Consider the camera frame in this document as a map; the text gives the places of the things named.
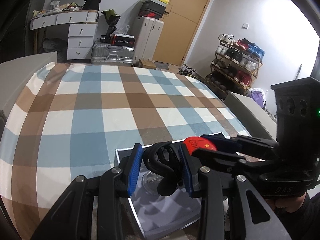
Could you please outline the person's right hand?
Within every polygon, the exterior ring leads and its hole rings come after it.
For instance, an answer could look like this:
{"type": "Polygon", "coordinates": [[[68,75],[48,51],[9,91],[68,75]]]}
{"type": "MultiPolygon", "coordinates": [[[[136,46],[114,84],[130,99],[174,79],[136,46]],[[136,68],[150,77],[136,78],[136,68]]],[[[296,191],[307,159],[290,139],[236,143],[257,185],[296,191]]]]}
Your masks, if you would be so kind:
{"type": "Polygon", "coordinates": [[[281,199],[266,199],[265,201],[271,207],[272,210],[276,208],[284,209],[289,213],[296,212],[304,203],[306,198],[306,192],[300,196],[295,198],[281,198],[281,199]]]}

